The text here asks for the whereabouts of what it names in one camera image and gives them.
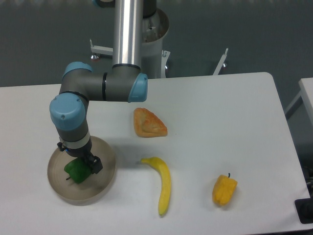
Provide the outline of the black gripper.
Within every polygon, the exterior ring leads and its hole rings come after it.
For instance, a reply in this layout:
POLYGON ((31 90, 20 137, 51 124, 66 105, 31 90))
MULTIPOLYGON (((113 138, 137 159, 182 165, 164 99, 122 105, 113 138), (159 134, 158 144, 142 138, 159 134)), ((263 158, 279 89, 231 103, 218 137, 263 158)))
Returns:
POLYGON ((84 163, 91 169, 92 174, 98 174, 103 169, 101 159, 91 153, 92 145, 90 143, 77 149, 65 147, 62 142, 58 142, 57 146, 61 152, 66 151, 72 157, 83 159, 84 163))

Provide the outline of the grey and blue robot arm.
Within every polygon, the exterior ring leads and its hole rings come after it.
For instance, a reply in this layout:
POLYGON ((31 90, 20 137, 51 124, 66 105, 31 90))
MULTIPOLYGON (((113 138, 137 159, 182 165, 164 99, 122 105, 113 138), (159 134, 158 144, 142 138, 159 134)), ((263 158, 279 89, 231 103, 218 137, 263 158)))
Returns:
POLYGON ((87 124, 89 101, 143 102, 148 77, 141 72, 142 24, 156 13, 155 0, 114 2, 112 71, 96 75, 88 64, 70 63, 64 72, 59 94, 49 106, 50 117, 60 137, 60 151, 80 158, 92 173, 102 168, 91 152, 87 124))

